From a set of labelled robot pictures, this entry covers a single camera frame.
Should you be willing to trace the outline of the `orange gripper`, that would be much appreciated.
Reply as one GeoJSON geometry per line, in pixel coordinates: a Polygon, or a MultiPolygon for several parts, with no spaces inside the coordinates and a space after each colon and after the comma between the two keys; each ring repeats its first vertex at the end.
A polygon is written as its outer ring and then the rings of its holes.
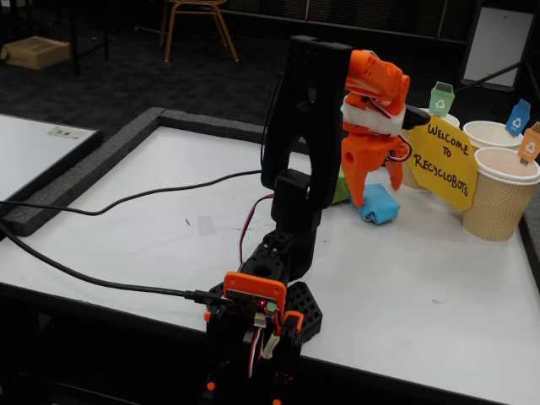
{"type": "Polygon", "coordinates": [[[355,207],[364,206],[367,170],[377,170],[386,163],[391,188],[398,191],[403,179],[403,162],[411,154],[412,146],[400,134],[350,132],[342,142],[342,167],[355,207]]]}

